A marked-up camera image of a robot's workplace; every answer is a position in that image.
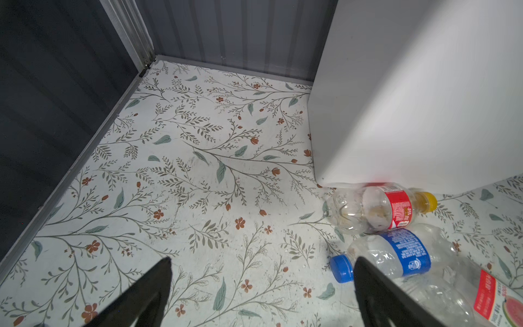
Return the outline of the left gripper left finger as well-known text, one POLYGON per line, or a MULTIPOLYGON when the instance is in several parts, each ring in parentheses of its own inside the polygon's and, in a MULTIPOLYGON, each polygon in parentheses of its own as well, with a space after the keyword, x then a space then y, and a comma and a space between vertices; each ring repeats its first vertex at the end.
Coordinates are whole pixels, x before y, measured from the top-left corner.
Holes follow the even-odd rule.
POLYGON ((87 326, 160 326, 171 281, 171 259, 163 258, 87 326))

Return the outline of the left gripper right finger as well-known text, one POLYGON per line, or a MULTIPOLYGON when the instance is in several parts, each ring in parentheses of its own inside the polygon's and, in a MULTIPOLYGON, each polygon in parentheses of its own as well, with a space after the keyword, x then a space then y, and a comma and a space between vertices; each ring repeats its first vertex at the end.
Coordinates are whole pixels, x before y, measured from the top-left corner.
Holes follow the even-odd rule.
POLYGON ((354 286, 365 326, 442 326, 363 257, 355 263, 354 286))

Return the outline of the clear bottle watermelon label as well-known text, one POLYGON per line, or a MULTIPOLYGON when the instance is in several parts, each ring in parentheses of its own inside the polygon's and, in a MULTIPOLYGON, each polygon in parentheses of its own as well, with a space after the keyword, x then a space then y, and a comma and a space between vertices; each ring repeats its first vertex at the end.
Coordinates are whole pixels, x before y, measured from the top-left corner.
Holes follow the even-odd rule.
POLYGON ((397 285, 445 326, 522 325, 522 297, 468 258, 397 285))

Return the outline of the clear bottle red label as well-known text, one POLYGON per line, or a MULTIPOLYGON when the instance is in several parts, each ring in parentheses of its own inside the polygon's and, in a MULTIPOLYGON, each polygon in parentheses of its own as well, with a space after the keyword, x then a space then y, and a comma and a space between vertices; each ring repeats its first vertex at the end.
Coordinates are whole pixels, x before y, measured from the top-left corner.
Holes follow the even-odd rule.
POLYGON ((429 192, 397 183, 367 183, 335 189, 326 199, 326 216, 343 234, 377 234, 405 228, 437 207, 429 192))

